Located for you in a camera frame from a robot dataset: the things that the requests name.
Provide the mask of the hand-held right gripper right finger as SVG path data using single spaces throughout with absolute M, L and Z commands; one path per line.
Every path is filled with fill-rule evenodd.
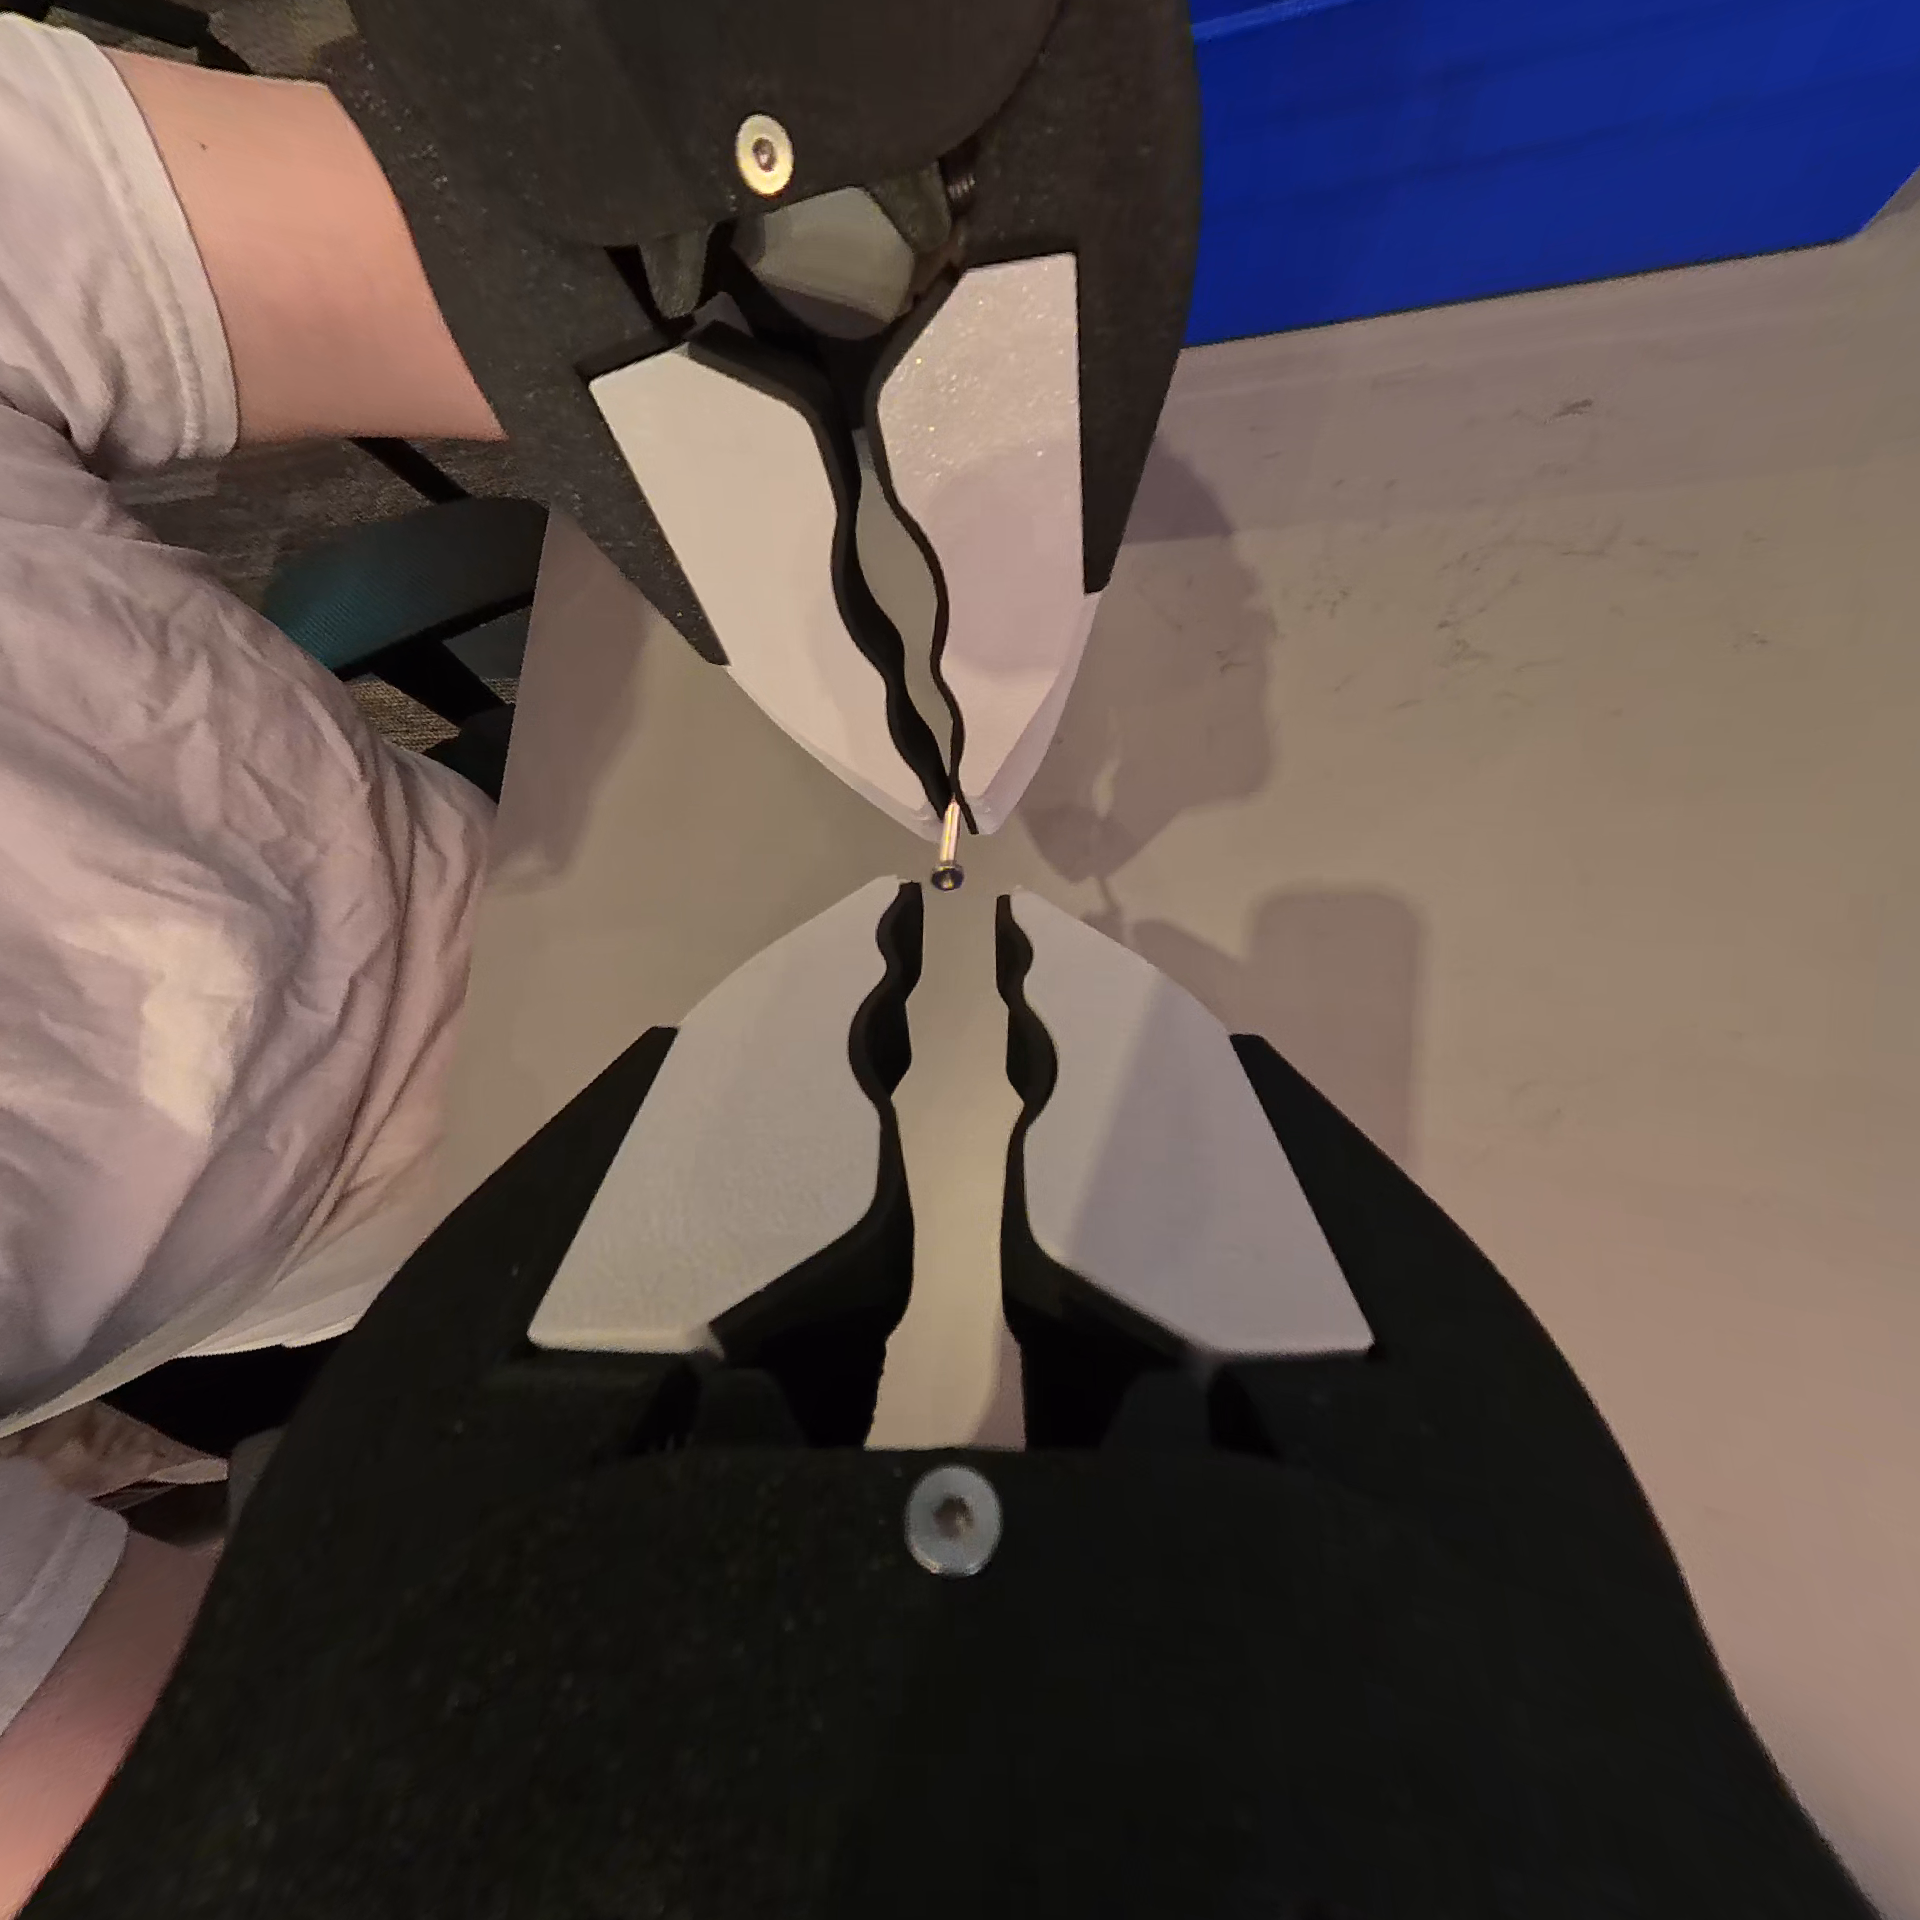
M 1001 1208 L 1011 1322 L 1220 1365 L 1374 1333 L 1222 1021 L 1035 893 L 997 901 L 1022 1112 Z

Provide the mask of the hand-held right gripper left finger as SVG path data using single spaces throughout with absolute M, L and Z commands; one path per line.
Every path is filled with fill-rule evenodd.
M 534 1310 L 532 1344 L 741 1349 L 779 1282 L 884 1212 L 919 977 L 922 886 L 871 879 L 702 996 Z

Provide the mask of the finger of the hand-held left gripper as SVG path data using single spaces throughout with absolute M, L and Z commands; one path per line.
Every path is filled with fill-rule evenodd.
M 898 325 L 770 338 L 706 319 L 587 386 L 734 685 L 878 812 L 940 834 L 963 721 L 947 568 L 876 405 Z
M 1069 252 L 963 270 L 900 317 L 874 375 L 882 481 L 940 584 L 950 769 L 986 834 L 1044 760 L 1098 612 L 1076 295 Z

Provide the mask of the blue bin with divider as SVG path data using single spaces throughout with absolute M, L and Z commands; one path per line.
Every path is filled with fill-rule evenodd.
M 1189 13 L 1189 345 L 1815 248 L 1916 173 L 1916 1 Z

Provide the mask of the person's left forearm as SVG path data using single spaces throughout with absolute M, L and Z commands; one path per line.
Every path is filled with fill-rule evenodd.
M 219 309 L 239 446 L 507 439 L 388 180 L 324 84 L 108 58 Z

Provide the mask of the operator in white shirt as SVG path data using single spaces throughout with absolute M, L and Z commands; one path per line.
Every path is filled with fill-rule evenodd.
M 239 440 L 94 40 L 4 22 L 4 1442 L 346 1333 L 427 1233 L 493 804 L 111 485 Z

